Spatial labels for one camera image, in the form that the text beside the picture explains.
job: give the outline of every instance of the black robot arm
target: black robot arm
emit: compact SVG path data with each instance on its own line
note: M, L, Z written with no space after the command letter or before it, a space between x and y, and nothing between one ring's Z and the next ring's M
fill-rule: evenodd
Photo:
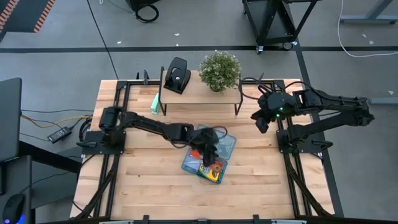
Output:
M203 155L203 165L210 166L218 157L215 152L218 136L213 128L195 130L192 124L171 123L165 124L160 121L139 116L135 112L123 111L122 108L105 108L99 122L99 128L104 132L103 144L117 144L118 132L126 128L138 128L154 134L161 135L170 141L174 147L182 148L190 146Z
M334 110L340 114L323 119L305 126L295 124L288 128L289 135L286 142L296 144L309 135L337 128L343 125L366 126L374 116L369 113L366 98L348 98L331 96L313 88L295 91L292 95L284 92L265 92L258 100L260 110L251 118L256 120L260 132L266 133L268 124L277 118L317 113L323 110Z

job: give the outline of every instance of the green plant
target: green plant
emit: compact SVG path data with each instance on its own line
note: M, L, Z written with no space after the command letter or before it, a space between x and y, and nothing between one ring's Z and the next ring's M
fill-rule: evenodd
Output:
M211 90L221 93L238 86L241 70L241 64L234 55L217 50L205 57L199 69L201 81Z

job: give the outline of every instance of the plastic storage case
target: plastic storage case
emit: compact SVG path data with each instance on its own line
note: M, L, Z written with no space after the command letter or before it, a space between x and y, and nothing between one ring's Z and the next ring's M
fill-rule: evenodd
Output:
M198 129L202 128L207 128L207 126L200 124ZM204 167L201 164L201 159L198 158L199 155L195 153L195 151L192 151L190 147L188 147L188 152L182 162L181 168L191 174L198 175L202 179L220 184L223 180L223 176L228 165L227 160L231 158L233 149L235 147L236 138L229 134L223 137L225 133L217 129L216 134L220 138L218 143L215 144L217 148L217 154L219 155L219 157L216 158L216 164L210 167Z

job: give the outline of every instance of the white cable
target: white cable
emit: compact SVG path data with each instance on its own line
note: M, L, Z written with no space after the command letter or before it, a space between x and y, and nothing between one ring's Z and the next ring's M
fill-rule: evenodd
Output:
M341 0L341 11L340 11L340 17L338 18L337 22L337 35L338 35L338 41L340 42L341 48L351 57L356 57L356 58L364 58L364 57L374 57L374 56L388 56L388 55L395 55L398 54L398 52L394 53L389 53L389 54L372 54L372 55L352 55L350 54L343 46L341 43L341 38L340 38L340 20L341 20L341 15L343 14L343 6L344 6L344 0Z

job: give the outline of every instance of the concrete floor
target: concrete floor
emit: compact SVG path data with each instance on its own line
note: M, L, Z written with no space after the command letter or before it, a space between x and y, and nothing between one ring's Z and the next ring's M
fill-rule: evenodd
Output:
M129 10L124 0L112 1ZM364 14L374 2L346 0L344 14ZM107 1L103 5L97 0L90 3L108 47L254 45L249 22L242 14L241 0L162 0L155 4L160 11L159 20L152 24L141 24L132 14ZM296 24L307 5L291 5ZM339 46L336 28L340 6L338 0L323 0L315 6L299 35L301 46ZM398 1L394 1L386 13L397 15ZM340 31L347 46L397 45L398 25L344 24ZM103 47L86 1L57 0L38 34L7 33L0 43L0 48L64 47ZM132 79L143 69L151 78L158 78L160 66L167 67L173 57L185 58L190 69L197 69L210 53L113 52L111 56L119 77ZM264 72L264 78L302 78L294 51L270 51L262 55L246 50L232 53L240 59L245 77L257 77ZM353 52L356 55L375 53L380 52ZM381 97L391 96L389 90L394 92L393 96L398 94L398 55L351 58L344 52L303 52L303 56L311 84L329 94ZM92 110L100 80L114 79L105 52L2 53L0 67L0 80L23 79L22 108L30 110ZM341 204L346 217L398 220L395 173L398 157L394 152L398 107L373 106L371 111L376 120L365 128L343 127L325 133L326 139L335 143L330 156ZM50 121L81 114L84 113L29 113L34 118ZM37 129L25 121L21 124L21 132L42 138L53 131L55 129ZM25 136L21 139L59 152L73 147L77 135L73 133L67 141L54 145ZM74 188L75 183L66 187ZM37 221L65 220L70 208L70 199L44 206L37 211Z

